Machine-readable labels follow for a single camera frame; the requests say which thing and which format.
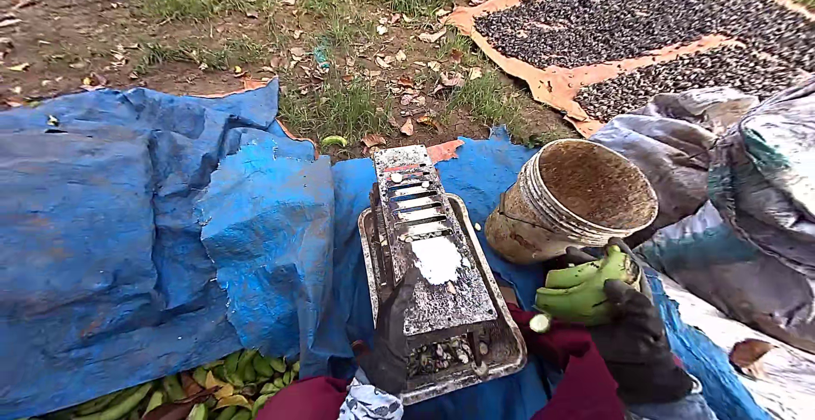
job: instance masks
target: banana peel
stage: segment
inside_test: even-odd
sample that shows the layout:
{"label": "banana peel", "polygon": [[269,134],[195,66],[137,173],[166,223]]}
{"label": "banana peel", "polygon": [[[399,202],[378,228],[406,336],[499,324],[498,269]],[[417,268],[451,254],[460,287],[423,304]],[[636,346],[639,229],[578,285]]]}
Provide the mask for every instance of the banana peel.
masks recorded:
{"label": "banana peel", "polygon": [[563,321],[602,325],[611,312],[603,292],[606,280],[622,280],[639,290],[641,274],[618,246],[608,246],[603,259],[550,271],[535,295],[535,308]]}

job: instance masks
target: dirt ground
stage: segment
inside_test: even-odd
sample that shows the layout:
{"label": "dirt ground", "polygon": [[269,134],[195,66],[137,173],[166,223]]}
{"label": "dirt ground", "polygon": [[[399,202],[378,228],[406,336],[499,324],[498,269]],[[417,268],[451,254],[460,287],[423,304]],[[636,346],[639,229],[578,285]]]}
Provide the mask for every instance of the dirt ground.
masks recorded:
{"label": "dirt ground", "polygon": [[[243,78],[277,76],[281,106],[288,101],[294,112],[314,109],[313,99],[311,103],[306,100],[309,92],[329,87],[342,97],[343,86],[356,84],[368,91],[370,85],[366,96],[374,96],[361,103],[376,105],[374,116],[384,111],[388,124],[351,126],[359,129],[345,135],[351,144],[344,148],[336,145],[322,148],[323,153],[336,159],[367,155],[368,148],[359,139],[371,133],[384,136],[386,143],[378,144],[379,147],[431,145],[459,136],[482,139],[489,135],[492,124],[507,122],[514,140],[520,143],[535,144],[575,135],[560,114],[535,103],[523,84],[492,68],[482,56],[476,56],[477,49],[463,42],[464,37],[456,37],[455,31],[448,30],[435,42],[418,39],[420,34],[432,33],[440,27],[435,19],[408,17],[411,20],[408,23],[404,16],[392,11],[366,7],[358,21],[368,21],[387,31],[356,36],[344,47],[335,47],[329,56],[329,70],[320,71],[312,48],[315,49],[317,31],[326,29],[326,19],[299,11],[284,0],[280,8],[268,14],[232,12],[208,20],[160,20],[146,16],[135,3],[138,0],[0,0],[0,13],[20,20],[0,28],[0,37],[11,40],[0,66],[0,109],[99,87],[147,87],[170,94],[226,93],[241,89]],[[181,43],[183,48],[189,39],[195,42],[193,54],[197,50],[224,48],[225,39],[249,43],[250,50],[230,51],[224,59],[228,67],[221,64],[219,69],[190,58],[190,51],[186,56],[172,55],[177,52],[174,46]],[[167,44],[156,50],[152,48],[155,43]],[[463,57],[456,51],[462,48],[462,43],[467,54]],[[299,48],[306,55],[298,61]],[[438,65],[436,71],[432,68],[434,63]],[[21,64],[24,70],[12,70]],[[451,109],[452,93],[474,81],[471,78],[474,67],[478,68],[477,73],[490,73],[495,84],[500,85],[500,94],[477,92],[469,104],[457,103]],[[454,84],[447,85],[445,79]],[[475,91],[495,92],[494,89],[487,86]],[[474,104],[483,103],[484,97],[499,97],[486,101],[498,105],[494,107],[499,110],[495,116],[473,115],[478,108]],[[517,111],[512,119],[501,118],[504,104],[511,104]],[[310,137],[318,144],[331,133],[310,129],[308,124],[301,126],[298,120],[283,113],[281,119],[292,132]],[[405,133],[410,132],[404,126],[408,119],[414,126],[412,134]]]}

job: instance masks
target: soil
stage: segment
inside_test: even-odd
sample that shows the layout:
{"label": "soil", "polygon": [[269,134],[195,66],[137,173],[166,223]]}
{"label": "soil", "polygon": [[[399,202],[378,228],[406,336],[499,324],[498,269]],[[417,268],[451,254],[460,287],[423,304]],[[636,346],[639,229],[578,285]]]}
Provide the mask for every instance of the soil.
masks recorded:
{"label": "soil", "polygon": [[633,229],[657,213],[656,197],[635,165],[604,148],[562,142],[545,148],[540,175],[564,207],[600,226]]}
{"label": "soil", "polygon": [[[135,0],[37,0],[31,6],[14,10],[20,0],[0,0],[0,13],[12,11],[22,19],[17,25],[0,29],[0,38],[12,40],[13,48],[0,59],[0,111],[18,106],[25,106],[36,101],[46,100],[59,95],[84,92],[81,88],[86,78],[92,81],[91,86],[105,86],[117,89],[148,87],[170,94],[219,94],[234,92],[243,87],[241,78],[236,78],[229,70],[200,70],[192,62],[165,62],[151,67],[144,74],[135,75],[135,70],[144,53],[146,42],[161,42],[173,45],[181,40],[194,38],[211,49],[222,47],[222,40],[227,37],[240,38],[248,36],[258,42],[269,42],[268,35],[261,35],[267,22],[274,22],[279,30],[288,34],[288,42],[274,50],[275,56],[289,57],[288,49],[303,44],[308,34],[323,28],[320,17],[309,13],[297,16],[290,11],[278,11],[274,17],[248,18],[242,15],[218,17],[207,21],[168,21],[145,17]],[[388,11],[372,10],[372,16],[389,16]],[[374,46],[364,53],[355,56],[357,70],[367,68],[381,70],[382,75],[377,84],[382,86],[404,74],[416,70],[413,61],[440,61],[443,70],[452,66],[448,59],[437,58],[438,44],[425,43],[415,39],[420,33],[418,25],[389,25],[389,33],[376,37]],[[294,30],[305,30],[302,39],[292,37]],[[374,63],[376,53],[391,56],[397,50],[407,52],[407,60],[394,64],[393,68],[379,69]],[[114,54],[123,56],[117,59]],[[335,61],[343,62],[343,56],[334,56]],[[29,63],[26,71],[10,71],[7,67]],[[321,82],[311,78],[308,70],[296,66],[291,70],[282,70],[278,74],[261,70],[269,62],[240,64],[247,70],[247,77],[254,79],[280,78],[281,98],[286,91],[299,91],[302,87],[309,90]],[[506,78],[507,82],[519,83]],[[429,93],[433,88],[423,88]],[[528,92],[523,98],[524,126],[515,133],[516,140],[526,139],[539,132],[564,129],[562,117],[531,100]],[[445,96],[426,96],[424,108],[427,112],[441,113],[445,109]],[[391,115],[397,122],[403,123],[400,111],[399,96],[393,96]],[[469,117],[468,109],[458,109],[450,114],[445,125],[432,126],[415,123],[415,133],[407,136],[399,133],[398,128],[391,132],[382,132],[387,139],[385,148],[408,144],[439,144],[454,140],[459,136],[473,139],[484,139],[489,136],[488,126],[474,123]],[[368,149],[362,145],[350,145],[349,148],[330,146],[323,148],[322,154],[329,154],[336,160],[368,155]]]}

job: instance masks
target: plastic bucket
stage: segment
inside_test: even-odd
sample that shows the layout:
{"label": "plastic bucket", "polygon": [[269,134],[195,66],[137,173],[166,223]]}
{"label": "plastic bucket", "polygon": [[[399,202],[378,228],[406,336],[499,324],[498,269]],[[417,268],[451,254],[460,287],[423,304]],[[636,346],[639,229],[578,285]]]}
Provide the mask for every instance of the plastic bucket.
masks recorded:
{"label": "plastic bucket", "polygon": [[604,246],[647,227],[657,196],[636,165],[587,140],[546,144],[486,219],[490,246],[513,263],[562,255],[567,246]]}

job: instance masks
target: work glove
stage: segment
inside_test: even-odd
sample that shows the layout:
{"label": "work glove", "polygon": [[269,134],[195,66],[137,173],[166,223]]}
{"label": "work glove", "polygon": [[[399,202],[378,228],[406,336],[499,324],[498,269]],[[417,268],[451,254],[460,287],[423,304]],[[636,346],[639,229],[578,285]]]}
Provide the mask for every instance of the work glove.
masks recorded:
{"label": "work glove", "polygon": [[[646,264],[619,238],[610,244],[632,257],[640,269]],[[574,247],[565,261],[585,263],[594,258]],[[642,284],[647,286],[642,273]],[[618,384],[617,395],[626,404],[667,403],[690,393],[692,378],[671,353],[665,324],[649,298],[620,280],[606,280],[603,291],[612,306],[611,322],[590,326],[592,341]]]}
{"label": "work glove", "polygon": [[418,280],[419,269],[407,269],[379,308],[371,351],[357,357],[371,384],[392,395],[400,394],[408,380],[410,348],[404,334],[405,309],[413,303]]}

